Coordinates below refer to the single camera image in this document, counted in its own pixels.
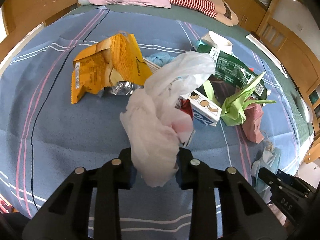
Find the light blue face mask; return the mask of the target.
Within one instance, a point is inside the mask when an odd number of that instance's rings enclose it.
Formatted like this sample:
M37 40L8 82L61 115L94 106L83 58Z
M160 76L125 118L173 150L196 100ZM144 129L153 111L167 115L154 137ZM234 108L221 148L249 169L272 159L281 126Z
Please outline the light blue face mask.
M255 191L257 191L259 196L267 204L270 202L271 190L270 187L259 178L258 173L261 168L266 168L276 174L280 164L281 150L274 147L272 142L268 140L265 140L264 143L265 148L261 157L252 164L251 176L254 178L253 187Z

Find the white plastic trash bag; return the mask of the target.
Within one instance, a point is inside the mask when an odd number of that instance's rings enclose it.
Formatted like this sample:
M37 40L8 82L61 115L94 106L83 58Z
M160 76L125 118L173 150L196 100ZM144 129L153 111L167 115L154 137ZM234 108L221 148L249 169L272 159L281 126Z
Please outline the white plastic trash bag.
M163 186L178 171L180 145L189 140L194 128L191 116L176 106L182 95L214 73L209 54L190 51L159 67L130 96L120 120L130 141L133 165L148 186Z

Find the orange chip bag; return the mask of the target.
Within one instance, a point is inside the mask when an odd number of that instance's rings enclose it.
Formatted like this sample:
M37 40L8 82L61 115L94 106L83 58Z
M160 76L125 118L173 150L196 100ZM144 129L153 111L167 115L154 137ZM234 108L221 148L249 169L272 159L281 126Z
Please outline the orange chip bag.
M71 104L125 81L144 85L152 75L133 34L117 33L80 51L73 60Z

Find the pink paper piece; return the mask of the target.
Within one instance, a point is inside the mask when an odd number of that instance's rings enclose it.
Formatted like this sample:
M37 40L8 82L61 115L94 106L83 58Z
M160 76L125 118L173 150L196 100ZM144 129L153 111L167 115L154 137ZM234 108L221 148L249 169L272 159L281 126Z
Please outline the pink paper piece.
M241 125L244 134L249 141L259 144L264 139L260 131L261 120L264 114L262 107L260 104L253 103L245 109L244 113L246 120Z

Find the green origami paper crane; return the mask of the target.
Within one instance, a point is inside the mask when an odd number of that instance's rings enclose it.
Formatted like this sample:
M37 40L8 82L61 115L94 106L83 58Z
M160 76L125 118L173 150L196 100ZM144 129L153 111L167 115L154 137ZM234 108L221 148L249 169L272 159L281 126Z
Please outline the green origami paper crane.
M220 117L227 126L242 125L246 121L245 109L254 104L276 103L274 100L254 100L249 99L253 94L255 87L260 83L266 72L262 72L255 77L243 89L232 96L227 97L219 107L222 109Z

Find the white blue medicine box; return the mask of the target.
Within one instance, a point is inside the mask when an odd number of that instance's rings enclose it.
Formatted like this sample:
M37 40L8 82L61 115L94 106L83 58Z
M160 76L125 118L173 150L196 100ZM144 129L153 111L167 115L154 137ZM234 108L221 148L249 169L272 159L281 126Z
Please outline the white blue medicine box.
M180 96L184 100L189 100L193 110L193 116L200 123L207 126L216 126L220 120L222 109L205 97L197 90L193 90L189 94Z

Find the green snack bag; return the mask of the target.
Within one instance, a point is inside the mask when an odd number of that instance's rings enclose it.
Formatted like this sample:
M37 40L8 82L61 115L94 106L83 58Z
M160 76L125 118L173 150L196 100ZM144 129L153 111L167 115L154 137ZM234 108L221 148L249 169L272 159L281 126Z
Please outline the green snack bag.
M198 53L207 53L215 65L215 74L210 81L224 81L235 88L242 89L253 81L257 74L251 71L242 61L214 48L206 43L200 43L195 49Z

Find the white flat board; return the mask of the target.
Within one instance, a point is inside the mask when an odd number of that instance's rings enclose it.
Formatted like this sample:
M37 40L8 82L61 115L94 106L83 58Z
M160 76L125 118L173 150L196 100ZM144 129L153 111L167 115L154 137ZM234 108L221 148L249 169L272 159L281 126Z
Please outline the white flat board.
M278 58L257 38L255 38L252 34L246 35L246 38L252 42L256 47L258 47L280 70L280 72L288 78L288 74L284 68L284 65L278 60Z

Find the white paper cup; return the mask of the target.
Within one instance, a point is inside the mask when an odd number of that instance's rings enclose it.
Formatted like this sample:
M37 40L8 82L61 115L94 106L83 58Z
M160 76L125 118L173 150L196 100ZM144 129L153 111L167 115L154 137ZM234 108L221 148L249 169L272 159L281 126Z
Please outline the white paper cup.
M199 46L203 44L207 44L211 47L220 49L221 51L232 55L232 42L211 30L196 41L196 43L193 45L194 50L198 51Z

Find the light blue fuzzy cloth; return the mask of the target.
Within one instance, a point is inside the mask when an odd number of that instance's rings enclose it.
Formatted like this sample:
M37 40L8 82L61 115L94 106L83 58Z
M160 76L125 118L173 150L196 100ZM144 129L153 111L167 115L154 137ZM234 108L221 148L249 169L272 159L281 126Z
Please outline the light blue fuzzy cloth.
M145 59L160 67L163 67L164 65L170 63L174 59L174 57L167 52L159 52L154 53L150 56L146 56Z

